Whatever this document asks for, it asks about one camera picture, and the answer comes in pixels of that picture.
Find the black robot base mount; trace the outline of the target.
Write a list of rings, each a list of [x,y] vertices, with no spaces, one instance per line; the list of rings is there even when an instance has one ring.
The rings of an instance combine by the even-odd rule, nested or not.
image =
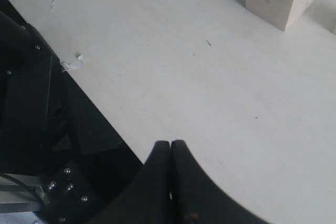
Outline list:
[[[41,34],[1,0],[1,215],[129,223],[140,160]]]

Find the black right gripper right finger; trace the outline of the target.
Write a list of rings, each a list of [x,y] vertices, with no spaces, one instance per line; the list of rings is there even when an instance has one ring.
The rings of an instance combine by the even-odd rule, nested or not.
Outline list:
[[[174,223],[267,223],[223,192],[183,140],[171,144]]]

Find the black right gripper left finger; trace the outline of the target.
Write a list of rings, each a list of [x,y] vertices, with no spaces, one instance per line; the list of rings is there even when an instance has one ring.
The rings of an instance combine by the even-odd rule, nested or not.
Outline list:
[[[89,223],[170,223],[170,144],[157,141],[131,184]]]

